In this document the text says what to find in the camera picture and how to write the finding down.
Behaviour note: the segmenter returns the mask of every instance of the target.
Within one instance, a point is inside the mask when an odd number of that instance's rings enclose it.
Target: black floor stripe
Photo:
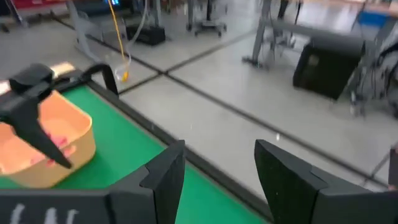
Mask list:
[[[256,125],[259,125],[259,126],[265,128],[265,129],[268,129],[268,130],[270,130],[272,132],[279,133],[283,138],[286,138],[289,141],[292,141],[292,142],[298,144],[299,146],[302,146],[304,149],[306,149],[306,150],[308,150],[308,151],[310,151],[310,152],[312,152],[312,153],[314,153],[314,154],[316,154],[316,155],[318,155],[318,156],[320,156],[322,158],[325,158],[325,159],[327,159],[327,160],[329,160],[329,161],[331,161],[331,162],[333,162],[333,163],[335,163],[335,164],[337,164],[337,165],[339,165],[341,167],[344,167],[346,170],[348,170],[348,171],[350,171],[350,172],[352,172],[352,173],[354,173],[354,174],[356,174],[356,175],[358,175],[360,177],[364,177],[366,179],[369,179],[369,180],[373,181],[374,183],[376,183],[378,185],[381,185],[383,187],[387,187],[387,184],[384,183],[383,181],[381,181],[381,180],[379,180],[379,179],[377,179],[375,177],[372,177],[371,175],[367,174],[366,172],[362,171],[361,169],[356,168],[355,166],[352,166],[351,164],[340,160],[339,158],[327,153],[326,151],[321,150],[318,147],[313,146],[310,143],[305,142],[305,141],[299,139],[298,137],[295,137],[295,136],[293,136],[293,135],[291,135],[291,134],[279,129],[279,128],[273,126],[272,124],[269,124],[269,123],[267,123],[267,122],[265,122],[263,120],[260,120],[259,118],[256,118],[255,116],[253,116],[251,114],[248,114],[247,112],[244,112],[244,111],[236,108],[233,105],[225,103],[224,101],[219,100],[216,97],[211,96],[210,94],[207,94],[204,91],[199,90],[198,88],[192,86],[191,84],[189,84],[189,83],[187,83],[187,82],[185,82],[185,81],[183,81],[183,80],[181,80],[181,79],[179,79],[177,77],[173,77],[171,75],[166,75],[166,77],[169,78],[170,80],[172,80],[173,82],[175,82],[175,83],[187,88],[188,90],[193,91],[196,94],[204,97],[205,99],[207,99],[209,101],[212,101],[213,103],[216,103],[217,105],[219,105],[219,106],[221,106],[221,107],[223,107],[223,108],[225,108],[225,109],[227,109],[229,111],[232,111],[235,114],[238,114],[240,117],[243,117],[243,118],[247,119],[248,121],[251,121],[252,123],[254,123]]]
[[[381,159],[381,161],[374,167],[374,169],[371,172],[371,178],[374,178],[376,176],[376,174],[387,163],[389,159],[390,159],[390,151],[388,151],[387,154]],[[365,186],[369,180],[370,180],[369,178],[365,178],[362,183],[362,186]]]
[[[125,93],[127,93],[127,92],[129,92],[129,91],[131,91],[131,90],[134,90],[134,89],[136,89],[136,88],[138,88],[138,87],[140,87],[140,86],[142,86],[142,85],[144,85],[144,84],[146,84],[146,83],[149,83],[149,82],[151,82],[151,81],[153,81],[153,80],[156,80],[156,79],[158,79],[158,78],[160,78],[160,77],[162,77],[162,76],[163,76],[162,74],[157,74],[157,75],[151,76],[151,77],[149,77],[149,78],[146,78],[146,79],[140,81],[139,83],[136,83],[136,84],[130,86],[129,88],[126,88],[126,89],[124,89],[124,90],[121,90],[121,91],[119,92],[119,95],[125,94]]]
[[[63,21],[62,21],[61,19],[59,19],[59,18],[54,18],[54,20],[57,21],[57,22],[59,22],[60,24],[62,24],[62,25],[64,25],[64,26],[66,26],[66,27],[69,28],[69,29],[75,30],[75,28],[74,28],[72,25],[67,24],[66,22],[63,22]],[[93,36],[91,36],[91,35],[87,35],[87,39],[93,40],[93,41],[95,41],[96,43],[100,44],[100,45],[103,46],[103,47],[107,47],[107,48],[109,48],[109,49],[111,49],[111,50],[113,50],[113,51],[115,51],[115,52],[117,52],[117,53],[119,53],[119,54],[122,54],[122,52],[121,52],[120,49],[118,49],[118,48],[116,48],[116,47],[113,47],[112,45],[110,45],[110,44],[108,44],[108,43],[106,43],[106,42],[103,42],[103,41],[101,41],[101,40],[98,40],[97,38],[95,38],[95,37],[93,37]],[[126,57],[129,56],[129,54],[127,54],[126,52],[123,52],[123,53],[124,53],[124,56],[126,56]],[[157,68],[156,66],[151,65],[151,64],[149,64],[149,63],[147,63],[147,62],[145,62],[145,61],[143,61],[143,60],[141,60],[141,59],[139,59],[139,58],[137,58],[137,57],[135,57],[135,56],[133,56],[133,55],[131,55],[131,59],[132,59],[133,61],[135,61],[135,62],[137,62],[137,63],[139,63],[139,64],[141,64],[141,65],[143,65],[143,66],[145,66],[145,67],[147,67],[147,68],[149,68],[149,69],[151,69],[151,70],[156,71],[157,73],[164,73],[164,71],[162,71],[161,69]]]
[[[245,38],[248,38],[251,35],[253,35],[254,33],[255,33],[255,30],[251,30],[250,32],[242,34],[242,35],[240,35],[240,36],[238,36],[238,37],[236,37],[236,38],[234,38],[232,40],[229,40],[229,41],[227,41],[227,42],[225,42],[223,44],[217,45],[216,47],[212,47],[209,50],[206,50],[206,51],[204,51],[204,52],[202,52],[202,53],[200,53],[200,54],[198,54],[196,56],[188,58],[188,59],[186,59],[186,60],[184,60],[184,61],[182,61],[182,62],[180,62],[180,63],[178,63],[178,64],[176,64],[174,66],[171,66],[169,69],[166,70],[165,73],[169,74],[169,72],[177,70],[177,69],[179,69],[179,68],[181,68],[181,67],[183,67],[183,66],[185,66],[185,65],[187,65],[189,63],[192,63],[192,62],[194,62],[196,60],[199,60],[199,59],[201,59],[203,57],[206,57],[207,55],[212,54],[213,52],[216,52],[217,50],[221,50],[221,49],[226,48],[226,47],[228,47],[230,45],[233,45],[233,44],[235,44],[235,43],[237,43],[237,42],[239,42],[239,41],[241,41],[241,40],[243,40]]]

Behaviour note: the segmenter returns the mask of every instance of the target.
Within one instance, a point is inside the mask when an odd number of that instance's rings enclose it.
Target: concrete floor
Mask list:
[[[289,8],[287,19],[294,18],[294,9],[294,6]],[[349,33],[355,15],[356,10],[350,7],[306,4],[299,22]],[[366,119],[354,118],[344,100],[332,103],[292,88],[298,53],[286,52],[269,71],[242,63],[242,57],[252,50],[258,1],[229,1],[228,15],[223,17],[228,31],[220,39],[213,34],[194,37],[186,32],[186,16],[182,10],[164,14],[163,18],[170,40],[156,47],[136,44],[131,52],[162,71],[170,71],[170,77],[151,80],[125,92],[121,99],[174,136],[185,139],[197,153],[258,196],[264,198],[254,164],[255,139],[268,140],[355,184],[361,184],[364,178],[283,134],[294,136],[367,174],[397,141],[398,124],[388,114],[370,111]],[[353,35],[358,35],[358,31],[354,30]],[[73,30],[58,22],[14,29],[10,34],[0,33],[0,76],[6,78],[33,62],[51,65],[70,61],[80,69],[88,67],[92,61],[73,47],[75,38]],[[107,35],[106,41],[118,47],[114,36]],[[122,62],[117,52],[93,41],[90,46],[113,68]],[[216,49],[211,54],[184,63],[213,48]],[[157,74],[136,62],[131,64],[130,73],[127,83],[118,84],[120,90]],[[206,94],[222,103],[209,100]],[[279,131],[271,131],[236,111]],[[376,176],[387,182],[387,166]],[[373,183],[365,187],[384,190]]]

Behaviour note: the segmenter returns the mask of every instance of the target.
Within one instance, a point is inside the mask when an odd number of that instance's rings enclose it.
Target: black box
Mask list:
[[[138,30],[138,25],[126,26],[127,39],[131,40]],[[141,29],[137,41],[150,46],[158,45],[166,40],[163,27],[147,26]]]
[[[312,39],[300,56],[293,86],[337,100],[358,66],[363,46]]]

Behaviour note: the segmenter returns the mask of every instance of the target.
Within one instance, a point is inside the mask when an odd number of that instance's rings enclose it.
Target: green table surface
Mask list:
[[[64,96],[93,118],[96,155],[55,188],[105,188],[164,149],[151,135],[126,119],[88,87],[79,87]],[[19,186],[1,177],[0,188],[14,189]],[[238,224],[265,221],[187,165],[176,223]]]

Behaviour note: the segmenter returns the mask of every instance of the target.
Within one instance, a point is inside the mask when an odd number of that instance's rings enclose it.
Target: black stand base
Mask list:
[[[216,21],[202,21],[195,24],[195,36],[203,32],[217,32],[218,37],[223,35],[223,32],[226,32],[227,26],[223,22],[216,22]],[[192,30],[192,24],[187,25],[187,30]]]
[[[260,63],[258,60],[253,60],[251,57],[247,56],[247,57],[243,57],[242,58],[242,62],[244,63],[249,63],[252,66],[256,67],[256,68],[262,68],[263,64]]]

